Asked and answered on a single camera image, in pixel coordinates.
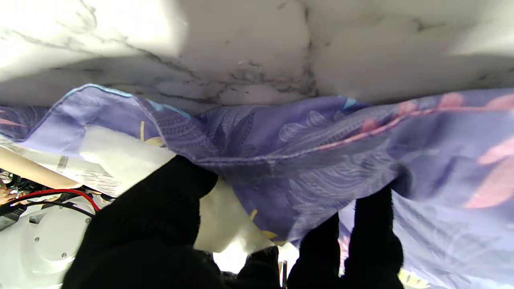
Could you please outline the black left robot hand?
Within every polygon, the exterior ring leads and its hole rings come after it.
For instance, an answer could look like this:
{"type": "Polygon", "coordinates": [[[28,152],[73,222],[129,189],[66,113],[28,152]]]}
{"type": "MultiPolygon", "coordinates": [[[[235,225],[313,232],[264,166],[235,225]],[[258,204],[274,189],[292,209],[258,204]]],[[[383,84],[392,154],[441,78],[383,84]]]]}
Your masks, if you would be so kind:
{"type": "MultiPolygon", "coordinates": [[[[88,225],[63,289],[279,289],[279,250],[247,257],[235,276],[196,250],[200,199],[217,183],[211,171],[175,156],[101,209],[88,225]]],[[[358,199],[345,273],[339,276],[339,216],[301,241],[289,289],[402,289],[404,255],[393,232],[389,185],[358,199]]]]}

